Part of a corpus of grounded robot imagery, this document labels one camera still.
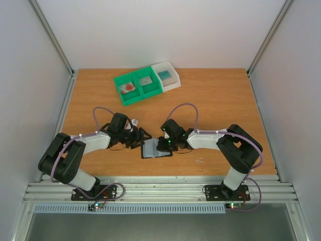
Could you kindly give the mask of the black leather card holder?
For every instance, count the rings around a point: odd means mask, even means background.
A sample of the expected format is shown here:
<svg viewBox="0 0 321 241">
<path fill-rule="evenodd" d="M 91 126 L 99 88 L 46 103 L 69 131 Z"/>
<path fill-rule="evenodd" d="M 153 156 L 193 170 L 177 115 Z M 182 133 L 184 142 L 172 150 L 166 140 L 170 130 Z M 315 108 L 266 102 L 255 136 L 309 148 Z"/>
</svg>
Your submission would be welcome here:
<svg viewBox="0 0 321 241">
<path fill-rule="evenodd" d="M 158 139 L 152 138 L 144 141 L 144 144 L 141 146 L 141 158 L 150 159 L 150 158 L 160 158 L 160 157 L 172 157 L 172 152 L 160 152 L 157 148 Z"/>
</svg>

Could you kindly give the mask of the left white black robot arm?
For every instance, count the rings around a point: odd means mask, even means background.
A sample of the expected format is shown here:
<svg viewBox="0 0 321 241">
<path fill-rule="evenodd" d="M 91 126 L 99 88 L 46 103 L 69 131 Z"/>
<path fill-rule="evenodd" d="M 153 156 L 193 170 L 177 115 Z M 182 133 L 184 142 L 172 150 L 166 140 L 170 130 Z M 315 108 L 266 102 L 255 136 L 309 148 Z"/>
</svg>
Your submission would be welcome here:
<svg viewBox="0 0 321 241">
<path fill-rule="evenodd" d="M 93 133 L 70 136 L 58 133 L 38 163 L 38 169 L 50 176 L 52 182 L 60 182 L 77 188 L 88 199 L 97 199 L 103 189 L 100 180 L 80 169 L 85 154 L 110 149 L 117 144 L 135 149 L 151 139 L 143 128 L 138 128 L 128 116 L 115 113 L 111 122 Z"/>
</svg>

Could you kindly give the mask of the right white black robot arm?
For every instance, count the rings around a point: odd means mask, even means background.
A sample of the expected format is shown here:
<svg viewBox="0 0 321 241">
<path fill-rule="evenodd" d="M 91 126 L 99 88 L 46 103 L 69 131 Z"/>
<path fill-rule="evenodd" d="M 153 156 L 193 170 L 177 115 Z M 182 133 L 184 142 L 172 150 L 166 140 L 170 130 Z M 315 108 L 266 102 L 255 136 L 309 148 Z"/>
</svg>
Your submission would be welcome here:
<svg viewBox="0 0 321 241">
<path fill-rule="evenodd" d="M 198 128 L 184 130 L 173 119 L 162 126 L 163 137 L 158 138 L 156 149 L 160 152 L 174 152 L 178 149 L 219 150 L 230 164 L 228 174 L 220 185 L 221 194 L 226 200 L 239 193 L 239 186 L 251 170 L 264 161 L 263 148 L 238 125 L 230 125 L 218 131 L 202 131 Z"/>
</svg>

